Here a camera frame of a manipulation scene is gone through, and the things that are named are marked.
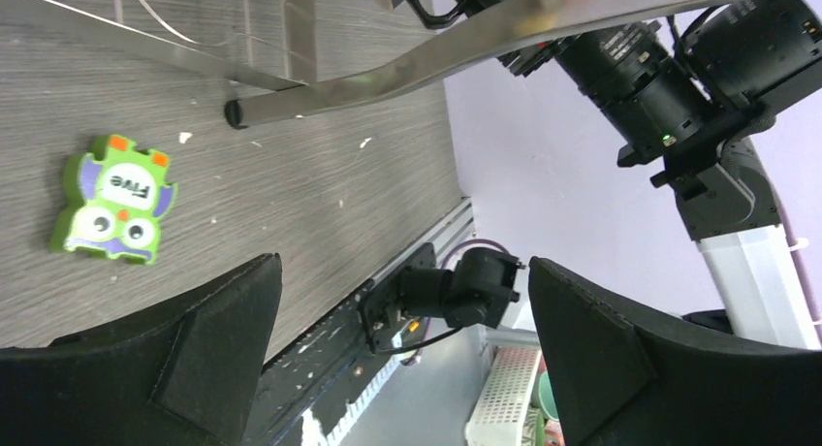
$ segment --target lavender wall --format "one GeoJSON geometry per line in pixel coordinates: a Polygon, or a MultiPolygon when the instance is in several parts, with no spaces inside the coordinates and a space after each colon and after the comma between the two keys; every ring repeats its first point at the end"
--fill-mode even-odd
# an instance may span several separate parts
{"type": "MultiPolygon", "coordinates": [[[[434,2],[438,11],[452,5],[434,2]]],[[[822,13],[822,0],[807,2],[822,13]]],[[[446,92],[460,185],[474,199],[481,236],[661,310],[721,307],[672,193],[648,182],[660,165],[618,169],[621,137],[558,66],[522,80],[489,61],[446,80],[446,92]]],[[[809,281],[822,288],[820,107],[822,93],[754,141],[796,235],[810,239],[802,254],[809,281]]]]}

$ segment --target black rubber end cap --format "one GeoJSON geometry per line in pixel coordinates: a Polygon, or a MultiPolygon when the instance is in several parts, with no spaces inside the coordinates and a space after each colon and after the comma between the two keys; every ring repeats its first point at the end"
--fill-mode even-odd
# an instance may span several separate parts
{"type": "Polygon", "coordinates": [[[226,121],[234,129],[245,129],[248,126],[242,124],[242,107],[239,105],[239,100],[231,100],[226,102],[224,109],[226,121]]]}

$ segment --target owl's eye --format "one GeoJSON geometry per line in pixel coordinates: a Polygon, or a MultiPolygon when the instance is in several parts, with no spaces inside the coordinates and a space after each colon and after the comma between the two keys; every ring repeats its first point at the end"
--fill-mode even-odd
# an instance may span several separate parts
{"type": "Polygon", "coordinates": [[[154,242],[154,225],[144,218],[135,218],[126,223],[122,235],[128,247],[143,249],[154,242]]]}
{"type": "Polygon", "coordinates": [[[114,215],[103,207],[86,207],[78,212],[76,225],[78,236],[102,242],[114,232],[114,215]]]}

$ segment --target purple wing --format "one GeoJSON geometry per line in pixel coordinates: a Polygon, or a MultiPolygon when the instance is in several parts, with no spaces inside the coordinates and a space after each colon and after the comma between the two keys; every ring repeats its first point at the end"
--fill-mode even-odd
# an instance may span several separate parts
{"type": "Polygon", "coordinates": [[[94,163],[91,156],[85,155],[79,162],[79,192],[86,201],[94,199],[97,193],[97,178],[100,177],[102,165],[94,163]]]}
{"type": "Polygon", "coordinates": [[[175,189],[176,185],[172,185],[171,187],[160,187],[160,198],[157,199],[157,207],[154,209],[154,218],[159,218],[169,211],[169,207],[172,206],[172,199],[174,198],[175,189]]]}

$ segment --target toy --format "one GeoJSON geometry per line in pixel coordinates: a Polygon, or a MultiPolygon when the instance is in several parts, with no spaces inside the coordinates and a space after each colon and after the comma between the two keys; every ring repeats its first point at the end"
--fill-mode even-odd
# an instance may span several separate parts
{"type": "Polygon", "coordinates": [[[57,217],[52,250],[139,264],[157,260],[160,218],[171,209],[177,186],[165,182],[168,155],[135,145],[104,136],[90,153],[69,160],[63,175],[69,205],[57,217]]]}

